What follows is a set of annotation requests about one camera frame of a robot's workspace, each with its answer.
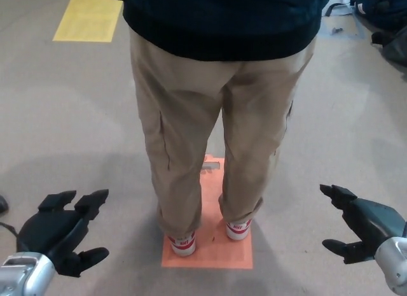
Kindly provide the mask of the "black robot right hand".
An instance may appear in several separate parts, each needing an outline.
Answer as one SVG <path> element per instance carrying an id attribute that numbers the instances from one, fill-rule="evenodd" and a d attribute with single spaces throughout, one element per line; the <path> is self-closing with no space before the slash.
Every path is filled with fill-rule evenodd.
<path id="1" fill-rule="evenodd" d="M 337 185 L 320 185 L 320 191 L 331 199 L 336 209 L 343 211 L 345 223 L 360 239 L 354 243 L 323 240 L 322 245 L 342 257 L 345 264 L 372 260 L 382 243 L 404 236 L 406 220 L 394 208 L 362 199 Z"/>

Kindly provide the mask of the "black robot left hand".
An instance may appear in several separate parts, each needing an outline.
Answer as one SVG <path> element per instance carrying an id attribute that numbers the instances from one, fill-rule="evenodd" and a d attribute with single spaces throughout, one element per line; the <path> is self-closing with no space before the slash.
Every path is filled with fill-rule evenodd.
<path id="1" fill-rule="evenodd" d="M 75 195 L 75 190 L 47 195 L 38 212 L 20 229 L 17 251 L 43 254 L 51 260 L 58 274 L 78 278 L 109 255 L 109 250 L 103 247 L 74 252 L 87 235 L 89 222 L 99 214 L 109 190 L 84 195 L 73 209 L 66 210 L 64 207 Z"/>

